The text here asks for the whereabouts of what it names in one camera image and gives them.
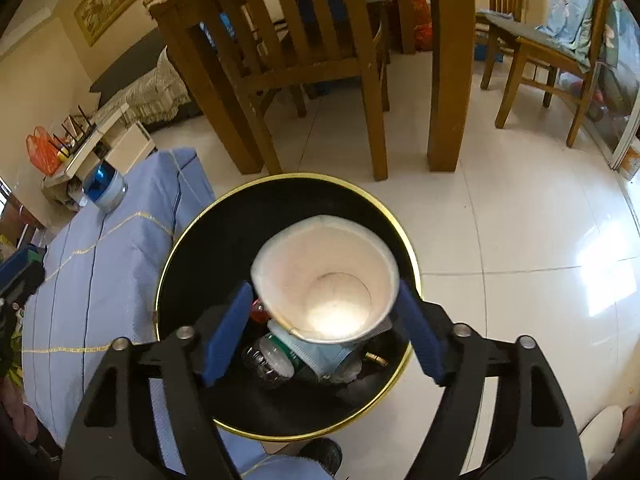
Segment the person left hand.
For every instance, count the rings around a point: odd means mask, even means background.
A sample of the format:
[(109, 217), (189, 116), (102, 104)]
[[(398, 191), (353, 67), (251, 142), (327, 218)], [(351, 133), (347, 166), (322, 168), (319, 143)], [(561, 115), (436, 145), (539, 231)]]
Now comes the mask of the person left hand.
[(22, 394), (9, 379), (1, 379), (1, 404), (9, 415), (13, 429), (26, 442), (32, 443), (38, 436), (34, 411), (23, 402)]

